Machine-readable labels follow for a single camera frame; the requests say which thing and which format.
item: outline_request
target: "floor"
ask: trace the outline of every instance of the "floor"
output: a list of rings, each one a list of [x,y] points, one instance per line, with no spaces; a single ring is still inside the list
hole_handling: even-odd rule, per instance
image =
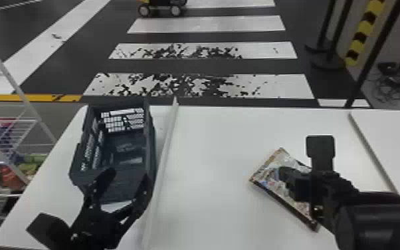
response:
[[[0,57],[27,94],[80,102],[147,95],[165,104],[176,95],[196,105],[342,106],[354,84],[346,70],[313,68],[304,50],[326,1],[189,0],[184,17],[161,10],[152,19],[139,18],[138,5],[56,0],[0,10]],[[0,79],[0,94],[12,92]]]

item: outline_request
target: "white stripe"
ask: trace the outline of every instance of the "white stripe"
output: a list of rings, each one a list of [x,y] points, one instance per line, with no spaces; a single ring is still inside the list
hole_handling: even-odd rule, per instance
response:
[[[236,17],[139,18],[128,33],[211,33],[284,31],[278,15]]]
[[[318,99],[318,103],[321,107],[344,107],[346,99]],[[369,103],[364,99],[357,99],[353,102],[353,108],[370,108]]]
[[[30,0],[30,1],[25,1],[25,2],[22,2],[22,3],[14,3],[12,5],[5,5],[5,6],[0,7],[0,11],[4,10],[4,9],[10,9],[10,8],[13,8],[13,7],[18,7],[18,6],[22,6],[22,5],[27,5],[29,3],[36,3],[36,2],[41,2],[41,1],[42,0]]]
[[[274,7],[273,0],[187,0],[188,9]]]
[[[120,43],[110,59],[297,59],[290,42]]]
[[[99,73],[84,95],[145,95],[150,90],[152,96],[181,93],[186,97],[215,94],[235,98],[314,98],[303,74],[234,74],[217,77],[204,74],[138,73],[109,73],[107,76]]]
[[[17,84],[22,84],[60,46],[84,26],[110,0],[85,0],[43,31],[34,40],[6,60],[5,66]],[[0,94],[11,94],[14,89],[5,77],[0,77]]]

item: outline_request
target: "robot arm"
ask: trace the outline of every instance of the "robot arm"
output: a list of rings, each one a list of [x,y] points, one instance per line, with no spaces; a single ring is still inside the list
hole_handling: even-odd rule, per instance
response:
[[[399,250],[400,195],[360,192],[336,173],[332,136],[309,136],[306,144],[309,174],[279,169],[290,197],[310,204],[312,218],[335,235],[341,250]]]
[[[28,233],[50,250],[117,248],[123,235],[146,210],[152,196],[153,184],[144,175],[132,202],[108,213],[101,210],[99,200],[115,175],[116,170],[108,168],[87,187],[84,203],[71,227],[57,217],[41,213],[28,226]]]

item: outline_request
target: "yellow and black striped pole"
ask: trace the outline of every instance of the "yellow and black striped pole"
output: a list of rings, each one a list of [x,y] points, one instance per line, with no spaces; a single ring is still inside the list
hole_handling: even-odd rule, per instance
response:
[[[357,33],[352,39],[349,51],[346,55],[346,65],[355,66],[360,54],[364,51],[365,44],[375,27],[375,21],[383,12],[385,0],[370,0],[359,23]]]
[[[385,22],[385,25],[378,35],[378,38],[369,53],[369,56],[367,57],[366,63],[363,65],[363,69],[361,70],[357,82],[355,84],[355,88],[353,88],[352,93],[350,94],[348,101],[344,105],[344,108],[351,108],[353,102],[355,101],[355,98],[357,95],[360,93],[361,88],[364,84],[364,82],[367,79],[368,74],[371,72],[372,67],[375,64],[375,60],[377,60],[378,54],[383,48],[383,45],[385,44],[389,34],[392,31],[392,28],[394,27],[395,23],[397,22],[397,19],[400,16],[400,0],[396,0],[394,3],[394,6],[392,7],[392,10]]]

